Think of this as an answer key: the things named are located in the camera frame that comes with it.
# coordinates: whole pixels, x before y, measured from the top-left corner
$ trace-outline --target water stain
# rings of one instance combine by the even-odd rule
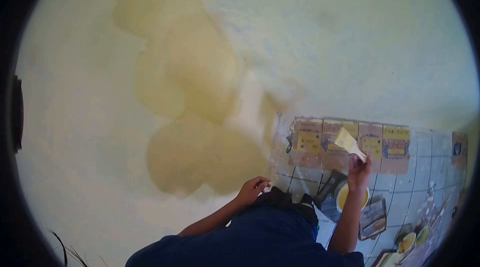
[[[240,111],[237,90],[246,75],[202,4],[117,0],[112,17],[119,28],[147,40],[135,66],[136,98],[173,120],[147,146],[153,184],[184,198],[204,183],[228,194],[263,175],[267,161],[258,146],[222,126]],[[273,110],[268,109],[269,118],[276,115]]]
[[[147,161],[154,185],[178,198],[204,183],[229,194],[267,169],[267,160],[248,137],[189,112],[155,133]]]
[[[147,39],[135,66],[135,95],[155,114],[186,110],[221,125],[241,107],[238,58],[198,0],[117,0],[115,24]]]

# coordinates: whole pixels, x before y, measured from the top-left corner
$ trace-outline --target hand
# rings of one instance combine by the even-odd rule
[[[270,181],[271,179],[258,176],[245,182],[234,201],[241,207],[253,204],[258,195],[262,193],[266,187],[270,186]]]
[[[367,161],[363,163],[357,155],[353,155],[349,160],[348,185],[349,191],[364,191],[367,189],[370,180],[371,159],[367,156]]]

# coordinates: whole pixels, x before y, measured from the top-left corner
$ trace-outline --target black pants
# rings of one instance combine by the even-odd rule
[[[250,206],[261,206],[261,205],[273,205],[279,210],[293,209],[300,212],[312,225],[316,228],[318,225],[318,218],[313,204],[311,203],[312,198],[309,194],[304,194],[302,200],[298,204],[292,203],[292,194],[284,193],[277,187],[272,187],[272,191],[268,193],[263,193],[260,195],[257,200]]]

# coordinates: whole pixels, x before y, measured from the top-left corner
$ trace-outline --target paintbrush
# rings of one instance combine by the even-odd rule
[[[354,139],[345,128],[340,128],[336,136],[335,145],[342,147],[350,154],[356,154],[363,163],[367,161],[367,156],[360,151],[357,140]]]

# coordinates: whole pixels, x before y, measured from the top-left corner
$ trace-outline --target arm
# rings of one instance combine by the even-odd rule
[[[371,171],[371,160],[367,157],[367,162],[363,164],[354,155],[349,160],[348,168],[348,195],[342,215],[333,231],[328,250],[333,250],[341,254],[355,251],[358,239],[358,225],[360,223],[360,211],[365,197]]]
[[[182,230],[178,235],[181,237],[189,235],[200,235],[224,227],[227,223],[245,206],[252,204],[258,195],[263,192],[265,187],[269,187],[270,179],[265,177],[256,177],[243,184],[237,197],[225,204],[221,209],[212,215],[197,221]]]

